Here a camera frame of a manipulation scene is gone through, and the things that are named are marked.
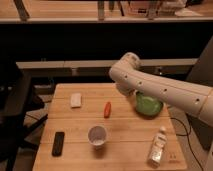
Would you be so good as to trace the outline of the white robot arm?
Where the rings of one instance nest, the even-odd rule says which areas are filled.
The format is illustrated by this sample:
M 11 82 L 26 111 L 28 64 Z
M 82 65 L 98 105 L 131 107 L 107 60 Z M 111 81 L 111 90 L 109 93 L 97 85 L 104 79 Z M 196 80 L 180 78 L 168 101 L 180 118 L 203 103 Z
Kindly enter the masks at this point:
M 121 94 L 142 92 L 213 127 L 213 87 L 140 72 L 140 66 L 140 58 L 132 52 L 125 53 L 111 66 L 109 76 Z

